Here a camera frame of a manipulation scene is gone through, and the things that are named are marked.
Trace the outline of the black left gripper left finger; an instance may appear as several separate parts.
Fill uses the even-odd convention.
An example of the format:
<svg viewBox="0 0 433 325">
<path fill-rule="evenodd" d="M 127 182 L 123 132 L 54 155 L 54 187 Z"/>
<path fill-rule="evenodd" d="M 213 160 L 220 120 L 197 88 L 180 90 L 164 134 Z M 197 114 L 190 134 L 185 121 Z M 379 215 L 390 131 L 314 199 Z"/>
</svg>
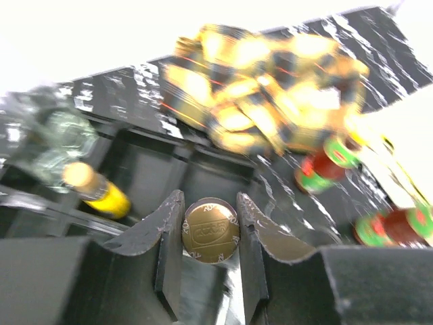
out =
<svg viewBox="0 0 433 325">
<path fill-rule="evenodd" d="M 100 244 L 1 241 L 2 324 L 172 324 L 179 317 L 182 191 Z"/>
</svg>

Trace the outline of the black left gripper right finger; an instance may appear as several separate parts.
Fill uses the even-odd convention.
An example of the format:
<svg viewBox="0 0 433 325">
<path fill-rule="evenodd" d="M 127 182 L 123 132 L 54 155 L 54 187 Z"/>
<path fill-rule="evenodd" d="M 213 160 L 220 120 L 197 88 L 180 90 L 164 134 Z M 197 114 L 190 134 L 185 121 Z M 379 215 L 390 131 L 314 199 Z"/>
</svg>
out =
<svg viewBox="0 0 433 325">
<path fill-rule="evenodd" d="M 247 324 L 431 324 L 432 251 L 321 246 L 237 195 Z"/>
</svg>

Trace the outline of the yellow label bottle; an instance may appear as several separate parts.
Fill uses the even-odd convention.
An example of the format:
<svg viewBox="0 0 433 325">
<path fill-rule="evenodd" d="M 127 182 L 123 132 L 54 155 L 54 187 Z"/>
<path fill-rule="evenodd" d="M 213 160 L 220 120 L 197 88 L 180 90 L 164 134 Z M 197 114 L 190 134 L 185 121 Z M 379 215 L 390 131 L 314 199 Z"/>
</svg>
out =
<svg viewBox="0 0 433 325">
<path fill-rule="evenodd" d="M 110 219 L 122 219 L 131 209 L 127 195 L 86 163 L 72 162 L 66 165 L 62 179 L 87 205 Z"/>
<path fill-rule="evenodd" d="M 202 263 L 229 259 L 240 241 L 240 223 L 235 209 L 220 198 L 199 199 L 185 212 L 183 246 L 189 256 Z"/>
</svg>

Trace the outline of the black compartment organizer tray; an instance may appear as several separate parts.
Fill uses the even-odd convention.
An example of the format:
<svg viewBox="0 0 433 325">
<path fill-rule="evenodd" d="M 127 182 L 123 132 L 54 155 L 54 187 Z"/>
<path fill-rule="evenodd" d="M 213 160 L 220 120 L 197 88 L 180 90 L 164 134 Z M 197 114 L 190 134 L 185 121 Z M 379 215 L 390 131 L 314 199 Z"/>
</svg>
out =
<svg viewBox="0 0 433 325">
<path fill-rule="evenodd" d="M 88 163 L 129 197 L 129 214 L 109 220 L 75 193 L 55 193 L 8 164 L 1 171 L 1 241 L 81 236 L 103 244 L 144 220 L 175 190 L 182 191 L 186 210 L 206 197 L 235 205 L 238 193 L 256 196 L 262 185 L 254 163 L 205 140 L 177 139 L 125 122 L 91 122 L 99 139 Z M 243 324 L 238 255 L 205 264 L 185 253 L 182 242 L 181 248 L 179 317 L 172 324 Z"/>
</svg>

